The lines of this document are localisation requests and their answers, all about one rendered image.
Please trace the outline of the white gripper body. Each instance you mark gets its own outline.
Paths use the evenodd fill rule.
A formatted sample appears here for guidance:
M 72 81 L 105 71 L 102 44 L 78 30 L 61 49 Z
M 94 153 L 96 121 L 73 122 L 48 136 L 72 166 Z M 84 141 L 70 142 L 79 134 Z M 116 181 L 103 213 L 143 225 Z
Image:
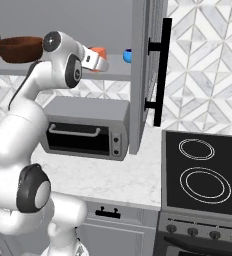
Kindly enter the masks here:
M 91 54 L 91 61 L 92 61 L 92 70 L 98 72 L 106 72 L 109 69 L 108 61 L 102 57 L 98 52 L 93 52 Z

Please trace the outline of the grey open cabinet door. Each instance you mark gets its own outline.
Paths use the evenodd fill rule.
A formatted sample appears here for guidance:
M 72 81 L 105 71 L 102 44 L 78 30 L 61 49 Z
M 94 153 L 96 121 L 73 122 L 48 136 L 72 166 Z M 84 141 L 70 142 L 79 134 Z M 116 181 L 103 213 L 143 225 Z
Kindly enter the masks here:
M 161 41 L 163 19 L 167 17 L 168 0 L 133 0 L 132 62 L 130 90 L 129 153 L 139 151 L 150 101 L 157 83 L 159 51 L 148 51 L 148 41 Z

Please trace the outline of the grey base cabinet door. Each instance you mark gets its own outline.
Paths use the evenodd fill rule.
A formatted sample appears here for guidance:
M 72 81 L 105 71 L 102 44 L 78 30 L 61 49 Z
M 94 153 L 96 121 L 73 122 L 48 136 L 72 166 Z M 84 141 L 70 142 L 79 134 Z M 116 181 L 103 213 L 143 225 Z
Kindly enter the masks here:
M 152 256 L 156 230 L 131 225 L 88 224 L 77 229 L 90 256 Z

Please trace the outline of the blue cup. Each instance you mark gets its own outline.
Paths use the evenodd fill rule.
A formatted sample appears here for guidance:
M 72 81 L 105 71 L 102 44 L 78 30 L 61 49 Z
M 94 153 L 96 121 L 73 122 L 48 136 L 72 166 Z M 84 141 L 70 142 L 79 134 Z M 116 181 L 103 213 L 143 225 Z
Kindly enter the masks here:
M 132 62 L 132 50 L 130 48 L 124 50 L 124 52 L 123 52 L 123 60 L 126 63 L 131 63 Z

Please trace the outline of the grey toaster oven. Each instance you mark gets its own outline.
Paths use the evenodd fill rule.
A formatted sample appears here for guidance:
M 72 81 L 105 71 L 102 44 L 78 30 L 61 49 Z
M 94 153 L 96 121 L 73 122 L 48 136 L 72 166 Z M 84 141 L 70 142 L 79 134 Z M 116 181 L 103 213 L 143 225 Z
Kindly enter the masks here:
M 82 137 L 52 134 L 48 131 L 41 139 L 47 153 L 79 156 L 86 158 L 123 161 L 129 145 L 130 103 L 126 100 L 108 100 L 78 97 L 55 97 L 45 108 L 49 127 L 57 130 L 94 133 L 101 129 L 97 137 Z M 119 143 L 112 138 L 120 137 Z M 113 150 L 120 151 L 119 156 Z

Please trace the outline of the brown wooden bowl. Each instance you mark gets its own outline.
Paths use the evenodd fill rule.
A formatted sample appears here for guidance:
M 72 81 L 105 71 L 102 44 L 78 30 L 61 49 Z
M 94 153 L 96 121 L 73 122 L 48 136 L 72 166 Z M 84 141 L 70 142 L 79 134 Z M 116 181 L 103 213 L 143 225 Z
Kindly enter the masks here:
M 29 63 L 43 55 L 41 37 L 21 36 L 0 40 L 0 57 L 7 63 Z

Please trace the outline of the black and grey stove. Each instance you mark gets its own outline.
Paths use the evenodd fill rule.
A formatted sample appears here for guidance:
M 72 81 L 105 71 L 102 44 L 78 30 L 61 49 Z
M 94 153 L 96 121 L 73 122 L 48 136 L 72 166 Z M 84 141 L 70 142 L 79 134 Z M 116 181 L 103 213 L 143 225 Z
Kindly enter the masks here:
M 170 234 L 166 226 L 177 230 Z M 210 256 L 171 245 L 165 236 L 232 243 L 232 136 L 163 131 L 161 209 L 153 256 Z M 210 238 L 218 231 L 218 240 Z

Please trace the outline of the grey drawer front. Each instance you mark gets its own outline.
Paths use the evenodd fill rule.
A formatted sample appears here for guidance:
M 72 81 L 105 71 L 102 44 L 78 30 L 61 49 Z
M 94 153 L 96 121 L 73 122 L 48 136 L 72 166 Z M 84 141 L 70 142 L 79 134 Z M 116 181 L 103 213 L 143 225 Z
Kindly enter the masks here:
M 115 208 L 117 208 L 118 212 L 121 214 L 121 218 L 114 219 L 109 217 L 97 216 L 95 214 L 95 211 L 99 210 L 101 206 L 103 206 L 106 211 L 113 211 Z M 155 228 L 157 226 L 158 212 L 156 210 L 92 201 L 87 201 L 87 207 L 88 219 L 141 226 L 145 228 Z

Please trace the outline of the grey wall cabinet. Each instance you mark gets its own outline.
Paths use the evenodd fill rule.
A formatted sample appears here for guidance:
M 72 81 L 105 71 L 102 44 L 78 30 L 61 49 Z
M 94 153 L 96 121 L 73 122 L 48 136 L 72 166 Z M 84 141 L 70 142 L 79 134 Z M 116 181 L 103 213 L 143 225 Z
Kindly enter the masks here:
M 106 49 L 106 72 L 85 70 L 85 79 L 128 81 L 131 65 L 132 0 L 0 0 L 0 36 L 43 37 L 62 31 L 87 47 Z

